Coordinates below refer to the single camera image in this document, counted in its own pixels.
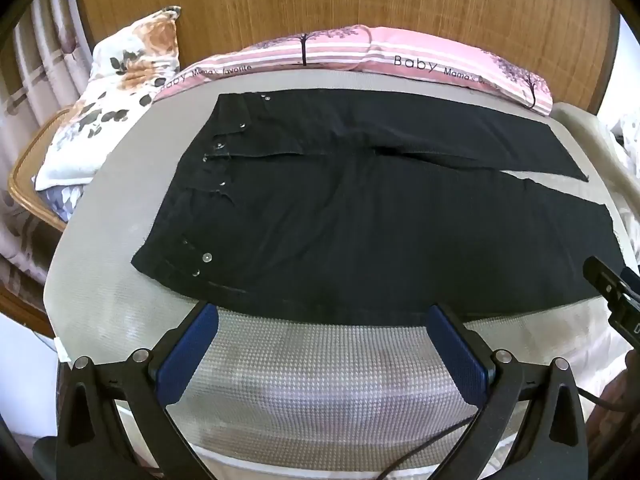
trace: blue clamp pad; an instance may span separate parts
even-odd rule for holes
[[[445,306],[432,305],[427,309],[426,327],[462,398],[467,404],[482,408],[495,377],[492,350]]]
[[[165,407],[180,400],[189,381],[198,368],[213,338],[218,332],[218,310],[215,305],[205,304],[177,341],[171,341],[172,348],[155,372],[156,398]]]

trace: wooden panel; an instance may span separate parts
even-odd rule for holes
[[[544,76],[555,100],[590,104],[606,58],[609,0],[78,0],[95,43],[154,10],[182,6],[180,59],[353,23],[436,34]]]
[[[46,312],[25,303],[2,285],[0,285],[0,313],[42,335],[50,338],[56,336]]]
[[[62,108],[34,134],[29,145],[16,160],[8,179],[8,191],[12,198],[29,213],[60,232],[65,230],[66,223],[40,198],[31,179],[42,166],[47,148],[68,111],[69,108]]]

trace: black pants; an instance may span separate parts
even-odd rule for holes
[[[487,108],[220,96],[132,262],[238,312],[394,326],[434,302],[471,319],[589,298],[592,254],[622,270],[606,207],[499,169],[584,178],[548,126]]]

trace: white cushion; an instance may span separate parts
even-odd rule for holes
[[[167,7],[95,46],[91,76],[58,128],[35,189],[88,184],[124,135],[179,70],[175,20]]]

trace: tree print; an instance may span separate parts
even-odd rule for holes
[[[342,28],[328,28],[325,30],[315,30],[313,32],[303,32],[301,34],[292,34],[291,36],[283,36],[282,38],[276,38],[275,40],[261,41],[254,45],[255,48],[267,48],[277,44],[285,43],[286,41],[299,40],[302,51],[302,65],[306,66],[306,41],[312,40],[319,36],[326,36],[328,38],[346,38],[347,36],[353,36],[358,33],[357,25],[350,25],[349,27]]]
[[[536,105],[536,90],[549,92],[549,88],[546,86],[546,81],[539,75],[531,73],[526,68],[514,65],[513,63],[510,63],[503,57],[500,57],[493,52],[489,52],[487,50],[483,50],[483,52],[491,56],[491,58],[494,60],[494,63],[498,66],[498,68],[500,68],[507,79],[513,81],[514,83],[524,83],[525,85],[527,85],[529,91],[531,92],[531,97],[533,98],[533,104],[531,106],[527,106],[527,108],[531,109]]]

